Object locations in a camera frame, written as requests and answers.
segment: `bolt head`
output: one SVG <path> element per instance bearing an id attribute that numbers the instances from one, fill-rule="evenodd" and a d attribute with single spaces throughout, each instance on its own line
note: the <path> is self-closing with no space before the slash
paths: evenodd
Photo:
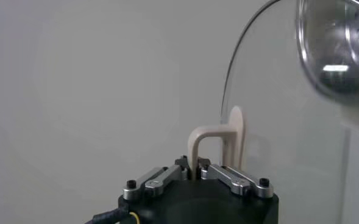
<path id="1" fill-rule="evenodd" d="M 126 187 L 128 189 L 135 189 L 137 187 L 137 182 L 135 180 L 126 181 Z"/>
<path id="2" fill-rule="evenodd" d="M 267 178 L 261 178 L 261 179 L 259 180 L 259 185 L 260 185 L 261 187 L 270 187 L 270 180 L 267 179 Z"/>

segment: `black cable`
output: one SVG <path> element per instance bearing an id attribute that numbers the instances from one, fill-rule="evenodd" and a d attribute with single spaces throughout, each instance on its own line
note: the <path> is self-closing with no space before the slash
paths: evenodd
<path id="1" fill-rule="evenodd" d="M 129 207 L 122 206 L 109 212 L 94 215 L 93 219 L 86 224 L 113 224 L 129 217 Z"/>

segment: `transparent plastic sheet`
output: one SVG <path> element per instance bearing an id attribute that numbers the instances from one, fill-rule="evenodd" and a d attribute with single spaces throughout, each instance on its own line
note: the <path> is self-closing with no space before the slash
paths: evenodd
<path id="1" fill-rule="evenodd" d="M 246 167 L 269 177 L 280 223 L 340 223 L 349 129 L 301 67 L 296 1 L 265 10 L 243 39 L 227 81 L 222 122 L 235 105 L 247 120 Z"/>

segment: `stainless steel bowl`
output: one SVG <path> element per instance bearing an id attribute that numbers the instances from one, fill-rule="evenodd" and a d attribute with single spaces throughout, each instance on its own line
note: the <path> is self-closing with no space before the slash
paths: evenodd
<path id="1" fill-rule="evenodd" d="M 299 0 L 297 41 L 317 92 L 359 104 L 359 1 Z"/>

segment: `u-shaped hook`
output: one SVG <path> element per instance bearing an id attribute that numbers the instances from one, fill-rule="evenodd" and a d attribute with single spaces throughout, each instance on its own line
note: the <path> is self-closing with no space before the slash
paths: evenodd
<path id="1" fill-rule="evenodd" d="M 243 113 L 235 106 L 229 116 L 229 123 L 196 128 L 188 140 L 188 164 L 191 179 L 196 179 L 199 143 L 207 137 L 220 137 L 226 144 L 222 147 L 222 165 L 240 169 L 242 166 L 244 137 L 246 135 Z"/>

